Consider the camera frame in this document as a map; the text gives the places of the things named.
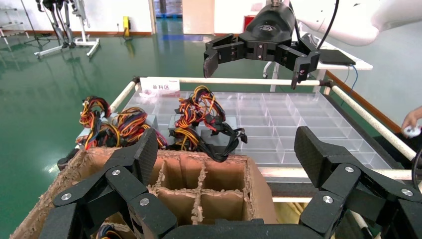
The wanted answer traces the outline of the operator bare hand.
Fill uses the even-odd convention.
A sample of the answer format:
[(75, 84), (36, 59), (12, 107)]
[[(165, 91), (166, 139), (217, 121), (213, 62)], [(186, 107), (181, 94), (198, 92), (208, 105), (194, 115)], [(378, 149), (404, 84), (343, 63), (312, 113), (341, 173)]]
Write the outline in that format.
[(412, 111), (410, 111), (404, 118), (404, 121), (401, 125), (401, 130), (404, 131), (405, 128), (411, 126), (413, 128), (416, 127), (418, 120), (422, 118), (422, 107), (418, 107)]

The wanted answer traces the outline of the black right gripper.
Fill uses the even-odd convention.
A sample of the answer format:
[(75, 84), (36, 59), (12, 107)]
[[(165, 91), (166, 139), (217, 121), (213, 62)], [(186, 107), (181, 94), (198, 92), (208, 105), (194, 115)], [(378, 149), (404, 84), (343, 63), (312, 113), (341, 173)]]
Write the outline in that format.
[(203, 73), (209, 78), (219, 64), (240, 59), (276, 61), (293, 72), (291, 89), (317, 69), (320, 51), (313, 36), (304, 34), (292, 42), (296, 18), (288, 4), (265, 6), (238, 38), (233, 34), (206, 43)]

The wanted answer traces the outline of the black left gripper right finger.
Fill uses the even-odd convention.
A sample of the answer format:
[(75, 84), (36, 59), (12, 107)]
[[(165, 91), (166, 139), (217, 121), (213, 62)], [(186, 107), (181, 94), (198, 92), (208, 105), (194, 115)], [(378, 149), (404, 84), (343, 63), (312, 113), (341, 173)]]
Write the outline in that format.
[(383, 238), (422, 235), (422, 195), (364, 166), (345, 147), (319, 140), (306, 126), (297, 128), (294, 151), (318, 193), (299, 223), (323, 238), (334, 234), (346, 211), (381, 227)]

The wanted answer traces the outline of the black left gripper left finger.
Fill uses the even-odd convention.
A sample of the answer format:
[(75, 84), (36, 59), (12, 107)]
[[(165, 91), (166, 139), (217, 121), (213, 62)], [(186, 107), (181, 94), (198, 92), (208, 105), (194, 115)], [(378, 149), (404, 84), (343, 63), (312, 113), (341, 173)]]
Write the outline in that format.
[(52, 237), (88, 239), (115, 213), (138, 239), (162, 239), (175, 229), (175, 215), (146, 187), (157, 153), (156, 131), (147, 129), (135, 145), (115, 150), (99, 172), (59, 193)]

